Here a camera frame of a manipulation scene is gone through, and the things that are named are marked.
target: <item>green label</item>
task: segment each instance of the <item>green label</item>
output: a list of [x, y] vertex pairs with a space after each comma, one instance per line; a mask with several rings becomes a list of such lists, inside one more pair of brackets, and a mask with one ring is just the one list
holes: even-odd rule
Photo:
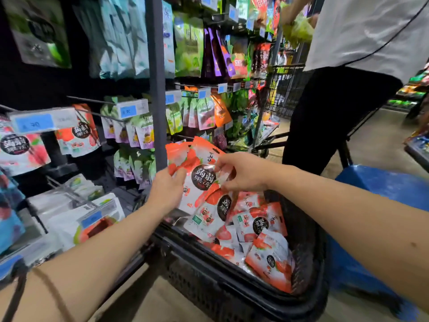
[[193, 220], [193, 221], [195, 221], [197, 225], [201, 224], [201, 219], [200, 219], [200, 218], [198, 218], [197, 216], [194, 216], [194, 217], [192, 218], [192, 220]]

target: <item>shopping cart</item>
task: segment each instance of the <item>shopping cart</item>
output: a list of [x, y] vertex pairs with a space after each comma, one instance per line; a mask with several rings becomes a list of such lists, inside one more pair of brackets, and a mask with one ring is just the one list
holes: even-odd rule
[[[290, 119], [293, 110], [298, 104], [304, 87], [313, 74], [312, 71], [303, 71], [304, 64], [290, 64], [285, 66], [273, 66], [267, 77], [266, 87], [261, 91], [259, 99], [265, 113], [273, 114], [280, 118]], [[343, 168], [353, 165], [350, 150], [347, 142], [350, 137], [369, 120], [379, 108], [365, 113], [359, 119], [359, 123], [351, 130], [346, 139], [338, 148], [340, 160]], [[258, 122], [257, 131], [262, 131], [262, 118]], [[284, 147], [286, 141], [274, 142], [277, 139], [287, 137], [289, 132], [276, 134], [274, 136], [266, 136], [265, 139], [258, 138], [255, 140], [252, 153], [258, 154], [260, 157], [267, 157], [269, 149]]]

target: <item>black cable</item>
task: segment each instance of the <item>black cable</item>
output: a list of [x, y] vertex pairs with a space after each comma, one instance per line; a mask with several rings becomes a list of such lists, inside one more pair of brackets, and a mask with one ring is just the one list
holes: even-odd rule
[[14, 280], [18, 278], [18, 284], [15, 292], [13, 293], [12, 299], [10, 300], [9, 306], [3, 316], [2, 322], [12, 322], [15, 316], [16, 310], [18, 309], [19, 302], [21, 301], [22, 294], [24, 293], [25, 282], [27, 281], [28, 267], [25, 265], [24, 259], [16, 261], [12, 267], [11, 278]]
[[410, 19], [410, 21], [408, 21], [405, 26], [403, 26], [396, 34], [393, 35], [393, 37], [391, 37], [386, 43], [384, 43], [384, 45], [377, 48], [374, 52], [372, 52], [368, 55], [365, 55], [364, 57], [361, 57], [360, 59], [354, 59], [350, 62], [342, 64], [341, 66], [347, 66], [347, 65], [355, 63], [357, 61], [361, 61], [361, 60], [366, 59], [367, 57], [370, 57], [371, 55], [374, 55], [375, 53], [379, 52], [387, 44], [389, 44], [391, 41], [393, 41], [405, 28], [407, 28], [414, 21], [414, 19], [416, 19], [418, 17], [418, 15], [420, 15], [420, 13], [423, 11], [423, 9], [425, 9], [425, 7], [427, 6], [428, 3], [429, 3], [429, 0], [427, 0], [425, 2], [425, 4], [423, 4], [423, 6], [420, 8], [420, 10], [417, 11], [417, 13]]

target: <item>black pants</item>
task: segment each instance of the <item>black pants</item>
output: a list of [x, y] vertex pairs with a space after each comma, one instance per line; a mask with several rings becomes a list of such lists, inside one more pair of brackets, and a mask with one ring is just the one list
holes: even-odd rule
[[383, 73], [316, 69], [293, 111], [282, 163], [320, 175], [353, 127], [401, 87], [399, 79]]

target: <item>person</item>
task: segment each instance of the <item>person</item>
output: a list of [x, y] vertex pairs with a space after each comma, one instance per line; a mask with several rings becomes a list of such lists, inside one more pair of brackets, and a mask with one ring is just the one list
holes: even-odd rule
[[[223, 155], [216, 169], [226, 164], [233, 165], [236, 176], [224, 183], [223, 188], [279, 192], [311, 216], [375, 276], [429, 310], [426, 211], [248, 153]], [[45, 279], [39, 277], [40, 273], [30, 271], [14, 322], [87, 321], [163, 216], [179, 205], [185, 177], [184, 169], [175, 177], [167, 169], [158, 172], [144, 206], [85, 243], [42, 264], [38, 269]], [[46, 279], [56, 289], [56, 296], [52, 295]], [[0, 291], [0, 316], [6, 311], [15, 284]], [[68, 319], [64, 318], [65, 307]]]
[[[312, 0], [284, 7], [292, 24]], [[426, 63], [429, 0], [324, 0], [304, 70], [313, 70], [293, 111], [283, 164], [320, 175], [347, 134]]]

